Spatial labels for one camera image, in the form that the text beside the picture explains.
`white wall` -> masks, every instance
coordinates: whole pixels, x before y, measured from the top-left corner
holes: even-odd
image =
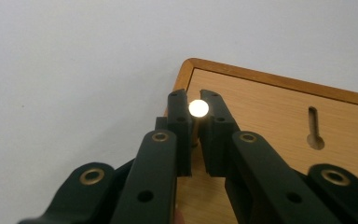
[[[358,91],[358,1],[0,1],[0,223],[132,159],[190,57]]]

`circular hole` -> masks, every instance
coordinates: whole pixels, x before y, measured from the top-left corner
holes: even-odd
[[[322,170],[322,177],[332,184],[348,186],[351,181],[342,173],[335,170]]]
[[[104,171],[100,168],[91,168],[80,176],[80,183],[83,185],[93,185],[100,182],[104,177]]]
[[[244,142],[253,143],[257,138],[252,134],[243,133],[241,134],[240,139]]]
[[[186,119],[183,118],[183,117],[179,117],[179,118],[177,118],[176,120],[179,121],[179,122],[185,122],[185,121],[186,121]]]
[[[152,138],[156,142],[164,142],[167,141],[168,135],[166,133],[155,133]]]
[[[293,193],[293,192],[287,193],[286,197],[292,203],[301,203],[302,202],[301,197],[298,194]]]
[[[148,203],[153,199],[153,192],[150,190],[144,190],[138,194],[138,201],[141,203]]]

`wood grain surface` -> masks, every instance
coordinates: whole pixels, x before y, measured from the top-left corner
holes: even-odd
[[[358,93],[199,59],[184,62],[174,86],[188,101],[200,90],[220,93],[244,131],[263,135],[294,169],[331,163],[358,176]],[[310,107],[318,114],[324,147],[314,149]],[[236,223],[223,178],[205,173],[200,149],[193,154],[193,177],[178,178],[177,203],[186,223]]]

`wooden frame border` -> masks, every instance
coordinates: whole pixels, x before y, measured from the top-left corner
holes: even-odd
[[[247,68],[240,68],[224,63],[215,63],[197,58],[190,58],[183,62],[179,75],[173,86],[174,90],[188,89],[194,69],[219,73],[230,77],[238,77],[254,82],[276,86],[291,91],[304,92],[349,104],[358,105],[358,92],[344,91],[315,83],[301,81],[289,77],[280,77],[268,73],[257,72]]]

